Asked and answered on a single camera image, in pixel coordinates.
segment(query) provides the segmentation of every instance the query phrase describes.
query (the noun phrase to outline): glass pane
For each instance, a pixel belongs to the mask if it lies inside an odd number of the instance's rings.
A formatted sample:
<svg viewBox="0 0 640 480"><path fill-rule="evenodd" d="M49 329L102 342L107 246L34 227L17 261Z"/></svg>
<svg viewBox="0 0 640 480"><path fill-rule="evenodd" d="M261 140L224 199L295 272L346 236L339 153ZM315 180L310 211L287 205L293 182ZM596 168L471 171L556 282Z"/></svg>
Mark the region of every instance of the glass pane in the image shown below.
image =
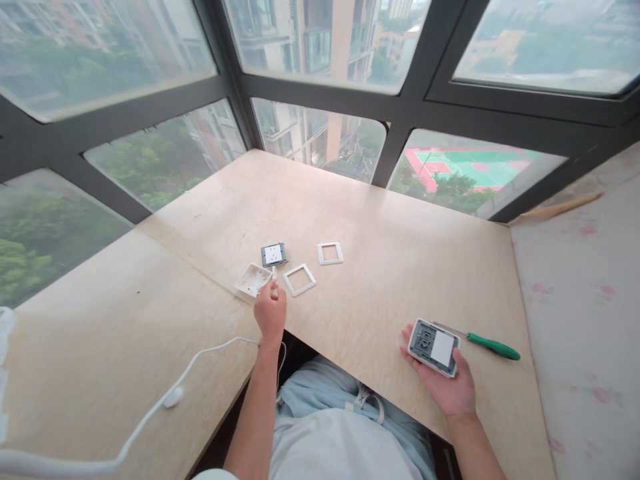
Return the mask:
<svg viewBox="0 0 640 480"><path fill-rule="evenodd" d="M225 0L242 70L400 92L429 1Z"/></svg>
<svg viewBox="0 0 640 480"><path fill-rule="evenodd" d="M190 0L0 2L0 93L42 121L214 74Z"/></svg>
<svg viewBox="0 0 640 480"><path fill-rule="evenodd" d="M635 0L491 0L454 80L620 93L640 74Z"/></svg>
<svg viewBox="0 0 640 480"><path fill-rule="evenodd" d="M244 152L226 99L85 153L85 158L156 211Z"/></svg>
<svg viewBox="0 0 640 480"><path fill-rule="evenodd" d="M565 159L416 129L387 188L442 207L489 218Z"/></svg>
<svg viewBox="0 0 640 480"><path fill-rule="evenodd" d="M0 305L20 305L131 228L50 170L1 184Z"/></svg>
<svg viewBox="0 0 640 480"><path fill-rule="evenodd" d="M380 122L258 98L251 102L268 152L371 183L387 137Z"/></svg>

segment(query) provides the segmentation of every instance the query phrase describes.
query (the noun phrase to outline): white shirt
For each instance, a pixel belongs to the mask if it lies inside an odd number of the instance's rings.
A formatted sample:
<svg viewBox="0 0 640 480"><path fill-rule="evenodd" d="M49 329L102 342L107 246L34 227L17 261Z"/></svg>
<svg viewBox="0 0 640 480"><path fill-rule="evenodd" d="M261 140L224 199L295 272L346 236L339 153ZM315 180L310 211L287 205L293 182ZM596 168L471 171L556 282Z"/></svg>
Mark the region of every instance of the white shirt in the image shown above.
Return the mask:
<svg viewBox="0 0 640 480"><path fill-rule="evenodd" d="M398 440L357 413L326 409L306 417L276 418L269 480L422 480ZM194 480L234 480L207 470Z"/></svg>

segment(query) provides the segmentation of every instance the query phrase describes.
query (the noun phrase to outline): person's right hand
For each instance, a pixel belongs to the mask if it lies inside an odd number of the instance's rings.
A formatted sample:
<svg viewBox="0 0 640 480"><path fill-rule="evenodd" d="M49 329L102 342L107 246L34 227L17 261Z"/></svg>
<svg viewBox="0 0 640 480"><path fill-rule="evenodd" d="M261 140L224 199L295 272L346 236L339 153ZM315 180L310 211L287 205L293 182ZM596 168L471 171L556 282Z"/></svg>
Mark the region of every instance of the person's right hand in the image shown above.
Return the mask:
<svg viewBox="0 0 640 480"><path fill-rule="evenodd" d="M402 330L402 336L407 345L409 344L412 330L412 324L408 324ZM442 412L448 417L458 417L468 413L475 414L473 377L471 376L469 364L460 353L460 350L453 350L453 358L457 364L457 370L455 378L451 379L446 378L410 356L407 352L407 345L400 345L400 352L416 371L420 380L427 386Z"/></svg>
<svg viewBox="0 0 640 480"><path fill-rule="evenodd" d="M279 349L287 320L287 294L276 280L271 280L258 292L253 316L262 332L260 345L277 346Z"/></svg>

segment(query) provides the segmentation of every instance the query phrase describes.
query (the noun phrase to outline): window frame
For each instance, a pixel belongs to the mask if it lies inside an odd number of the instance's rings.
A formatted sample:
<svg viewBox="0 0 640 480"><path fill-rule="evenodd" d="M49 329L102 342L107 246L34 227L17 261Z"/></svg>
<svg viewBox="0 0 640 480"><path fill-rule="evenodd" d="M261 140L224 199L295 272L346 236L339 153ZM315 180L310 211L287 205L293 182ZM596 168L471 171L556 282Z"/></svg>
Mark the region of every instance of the window frame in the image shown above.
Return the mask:
<svg viewBox="0 0 640 480"><path fill-rule="evenodd" d="M640 140L640 86L619 99L602 99L451 82L488 3L432 0L401 91L386 95L244 73L223 0L193 0L218 75L51 123L0 96L0 182L50 168L139 223L150 210L82 154L222 98L245 147L264 150L251 104L258 97L390 123L372 182L382 188L415 128L567 157L491 218L508 222Z"/></svg>
<svg viewBox="0 0 640 480"><path fill-rule="evenodd" d="M619 127L640 109L640 75L620 96L593 97L517 85L481 85L453 81L453 74L491 0L468 1L425 100L536 115L559 120Z"/></svg>

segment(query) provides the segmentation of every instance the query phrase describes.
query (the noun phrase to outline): wooden desk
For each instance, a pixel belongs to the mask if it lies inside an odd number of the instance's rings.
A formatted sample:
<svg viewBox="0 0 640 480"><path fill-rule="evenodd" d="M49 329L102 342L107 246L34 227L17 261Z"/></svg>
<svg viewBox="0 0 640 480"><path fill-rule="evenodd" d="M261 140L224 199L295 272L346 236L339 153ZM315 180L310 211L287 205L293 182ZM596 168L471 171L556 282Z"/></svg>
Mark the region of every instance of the wooden desk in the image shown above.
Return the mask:
<svg viewBox="0 0 640 480"><path fill-rule="evenodd" d="M5 362L5 447L69 460L116 458L198 350L260 338L250 307L136 230L16 314ZM184 478L248 380L256 352L236 342L198 359L182 401L151 418L117 478Z"/></svg>
<svg viewBox="0 0 640 480"><path fill-rule="evenodd" d="M280 272L306 263L317 280L289 298L287 329L446 439L439 408L397 350L402 326L431 318L516 348L520 362L461 346L507 476L554 478L509 230L261 151L18 308L8 446L113 458L194 352L258 338L251 298L233 283L278 241L290 258ZM330 241L345 262L321 267L316 245ZM186 475L254 359L255 346L242 344L197 363L185 399L151 420L119 477Z"/></svg>

